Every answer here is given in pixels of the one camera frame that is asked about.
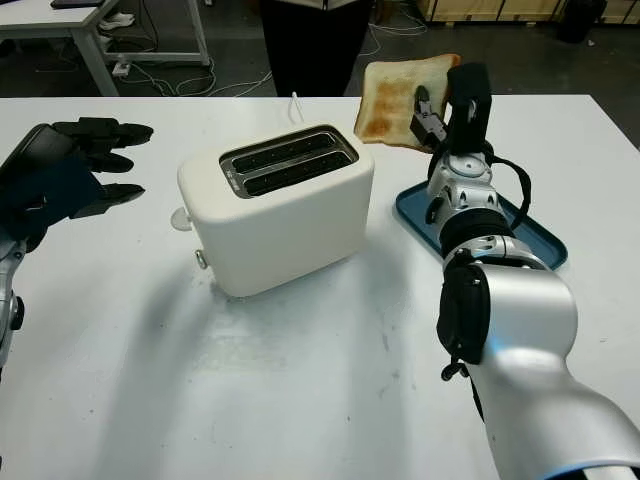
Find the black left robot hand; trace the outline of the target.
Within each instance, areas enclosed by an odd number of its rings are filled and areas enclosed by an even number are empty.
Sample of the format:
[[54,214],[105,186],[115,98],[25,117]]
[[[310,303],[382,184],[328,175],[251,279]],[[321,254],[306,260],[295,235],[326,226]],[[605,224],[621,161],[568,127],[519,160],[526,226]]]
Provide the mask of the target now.
[[139,198],[142,186],[102,184],[96,175],[130,171],[133,161],[118,151],[148,142],[153,133],[114,118],[37,125],[1,166],[1,217],[55,223],[100,215]]

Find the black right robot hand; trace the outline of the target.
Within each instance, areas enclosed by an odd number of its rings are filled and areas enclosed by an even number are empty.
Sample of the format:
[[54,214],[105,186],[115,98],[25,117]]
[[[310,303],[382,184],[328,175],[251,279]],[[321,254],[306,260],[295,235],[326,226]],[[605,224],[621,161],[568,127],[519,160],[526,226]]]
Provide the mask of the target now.
[[431,153],[434,153],[447,137],[447,127],[434,109],[428,90],[422,85],[415,91],[410,130],[418,144]]

